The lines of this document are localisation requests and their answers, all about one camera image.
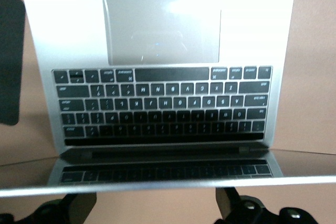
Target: silver laptop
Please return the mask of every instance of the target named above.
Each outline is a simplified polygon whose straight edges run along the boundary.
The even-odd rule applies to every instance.
[[[267,150],[292,3],[25,0],[60,157]]]

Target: beige wall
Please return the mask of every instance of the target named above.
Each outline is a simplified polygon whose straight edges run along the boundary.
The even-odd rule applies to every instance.
[[[336,154],[336,0],[295,0],[274,148]],[[20,122],[0,125],[0,164],[55,156],[28,24]],[[270,210],[298,206],[320,223],[333,223],[335,185],[241,188]],[[33,211],[50,198],[0,199],[0,212]],[[87,223],[212,223],[214,189],[99,194]]]

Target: spacebar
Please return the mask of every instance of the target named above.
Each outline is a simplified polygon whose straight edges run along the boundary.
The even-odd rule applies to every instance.
[[[208,80],[208,68],[142,68],[135,70],[136,81]]]

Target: black object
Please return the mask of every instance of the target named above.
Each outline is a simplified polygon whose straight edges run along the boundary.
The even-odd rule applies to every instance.
[[[0,123],[19,120],[25,6],[21,0],[0,0]]]

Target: keyboard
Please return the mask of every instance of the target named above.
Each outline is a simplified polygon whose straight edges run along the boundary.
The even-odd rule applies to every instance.
[[[271,73],[272,66],[52,71],[66,145],[263,139]]]

